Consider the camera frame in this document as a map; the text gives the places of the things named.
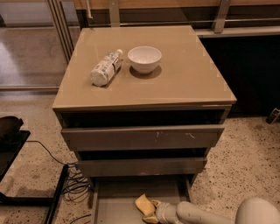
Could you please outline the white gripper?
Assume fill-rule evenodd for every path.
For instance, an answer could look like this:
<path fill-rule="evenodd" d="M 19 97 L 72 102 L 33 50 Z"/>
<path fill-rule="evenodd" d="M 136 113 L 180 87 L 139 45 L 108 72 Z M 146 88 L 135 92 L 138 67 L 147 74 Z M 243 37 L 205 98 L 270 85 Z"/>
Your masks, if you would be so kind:
<path fill-rule="evenodd" d="M 170 203 L 161 202 L 160 200 L 152 199 L 151 203 L 157 208 L 156 214 L 150 213 L 143 216 L 143 221 L 146 224 L 176 224 L 178 216 L 176 214 L 176 206 Z"/>

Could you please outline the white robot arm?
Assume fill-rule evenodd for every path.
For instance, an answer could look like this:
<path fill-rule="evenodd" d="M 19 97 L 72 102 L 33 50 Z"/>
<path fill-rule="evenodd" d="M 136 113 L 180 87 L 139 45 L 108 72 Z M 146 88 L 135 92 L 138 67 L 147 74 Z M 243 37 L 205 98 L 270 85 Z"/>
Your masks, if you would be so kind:
<path fill-rule="evenodd" d="M 261 198 L 245 199 L 230 215 L 203 210 L 189 201 L 178 204 L 142 199 L 136 203 L 150 224 L 280 224 L 280 212 Z"/>

